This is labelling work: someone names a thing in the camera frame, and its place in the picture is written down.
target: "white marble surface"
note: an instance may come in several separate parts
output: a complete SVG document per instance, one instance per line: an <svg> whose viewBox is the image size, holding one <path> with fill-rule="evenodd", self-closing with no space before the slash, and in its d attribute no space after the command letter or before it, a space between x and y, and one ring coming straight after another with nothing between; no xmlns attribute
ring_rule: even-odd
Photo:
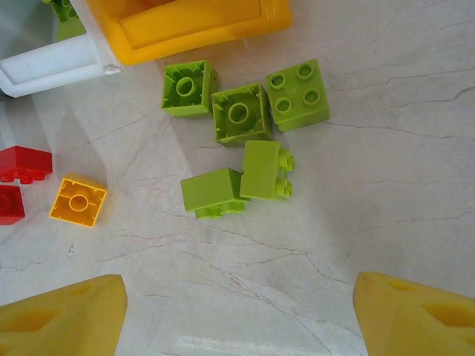
<svg viewBox="0 0 475 356"><path fill-rule="evenodd" d="M210 119L160 110L165 60L0 104L0 148L54 153L0 228L0 304L121 274L117 355L366 355L357 273L475 297L474 0L294 0L294 26L209 59L222 88L317 58L332 119L278 139L292 199L196 221L180 180L240 169ZM94 229L48 218L69 171L108 185Z"/></svg>

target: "green 2x2 block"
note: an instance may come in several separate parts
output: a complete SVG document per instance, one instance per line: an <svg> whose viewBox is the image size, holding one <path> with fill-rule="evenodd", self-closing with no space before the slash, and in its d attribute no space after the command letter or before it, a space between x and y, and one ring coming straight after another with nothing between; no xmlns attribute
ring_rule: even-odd
<svg viewBox="0 0 475 356"><path fill-rule="evenodd" d="M247 198L284 200L292 195L287 171L295 159L275 141L247 141L244 148L244 173L240 195Z"/></svg>
<svg viewBox="0 0 475 356"><path fill-rule="evenodd" d="M217 72L207 61L167 65L162 109L176 117L210 114L218 85Z"/></svg>
<svg viewBox="0 0 475 356"><path fill-rule="evenodd" d="M197 219L212 219L244 211L249 199L239 195L242 174L230 168L182 180L181 191L187 212Z"/></svg>
<svg viewBox="0 0 475 356"><path fill-rule="evenodd" d="M261 84L214 93L212 101L216 141L221 145L273 138L269 97Z"/></svg>
<svg viewBox="0 0 475 356"><path fill-rule="evenodd" d="M275 124L295 130L330 118L327 93L316 59L266 78Z"/></svg>

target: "yellow plastic toy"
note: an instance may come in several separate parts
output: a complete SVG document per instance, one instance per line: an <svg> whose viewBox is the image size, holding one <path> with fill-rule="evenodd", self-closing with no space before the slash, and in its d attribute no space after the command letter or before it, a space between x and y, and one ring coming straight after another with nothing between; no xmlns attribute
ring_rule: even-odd
<svg viewBox="0 0 475 356"><path fill-rule="evenodd" d="M283 30L289 0L87 0L117 58L134 65Z"/></svg>
<svg viewBox="0 0 475 356"><path fill-rule="evenodd" d="M353 304L370 356L475 355L475 300L361 273Z"/></svg>
<svg viewBox="0 0 475 356"><path fill-rule="evenodd" d="M50 217L92 228L106 194L107 188L104 185L79 174L69 173L61 182Z"/></svg>
<svg viewBox="0 0 475 356"><path fill-rule="evenodd" d="M112 356L127 310L119 275L0 307L2 356Z"/></svg>

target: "red toy brick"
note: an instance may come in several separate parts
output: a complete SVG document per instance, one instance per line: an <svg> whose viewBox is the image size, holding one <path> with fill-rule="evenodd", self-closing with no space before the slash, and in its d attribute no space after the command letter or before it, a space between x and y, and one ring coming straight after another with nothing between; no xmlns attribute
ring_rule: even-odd
<svg viewBox="0 0 475 356"><path fill-rule="evenodd" d="M21 184L31 184L44 180L53 173L53 156L50 152L13 146L0 151L0 182L13 182L20 179Z"/></svg>
<svg viewBox="0 0 475 356"><path fill-rule="evenodd" d="M0 185L0 225L13 225L23 218L20 188L14 185Z"/></svg>

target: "block stud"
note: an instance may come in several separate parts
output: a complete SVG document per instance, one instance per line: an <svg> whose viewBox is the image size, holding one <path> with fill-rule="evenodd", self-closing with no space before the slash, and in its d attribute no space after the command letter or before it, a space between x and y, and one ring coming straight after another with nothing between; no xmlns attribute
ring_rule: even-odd
<svg viewBox="0 0 475 356"><path fill-rule="evenodd" d="M285 75L283 73L276 73L272 75L272 78L270 80L270 85L273 89L280 90L285 87Z"/></svg>
<svg viewBox="0 0 475 356"><path fill-rule="evenodd" d="M275 194L279 197L290 198L292 196L292 183L287 179L277 179L275 182Z"/></svg>
<svg viewBox="0 0 475 356"><path fill-rule="evenodd" d="M289 113L292 109L292 103L288 98L279 98L275 102L275 109L282 115Z"/></svg>
<svg viewBox="0 0 475 356"><path fill-rule="evenodd" d="M285 171L293 171L295 165L295 158L290 154L290 151L282 150L279 152L279 166Z"/></svg>
<svg viewBox="0 0 475 356"><path fill-rule="evenodd" d="M307 63L298 66L297 77L303 82L308 82L313 77L313 67Z"/></svg>
<svg viewBox="0 0 475 356"><path fill-rule="evenodd" d="M236 102L231 105L228 118L234 125L239 125L242 131L251 130L257 122L255 115L249 111L249 107L243 102Z"/></svg>
<svg viewBox="0 0 475 356"><path fill-rule="evenodd" d="M306 106L314 106L318 103L320 96L315 89L309 89L305 92L303 99Z"/></svg>

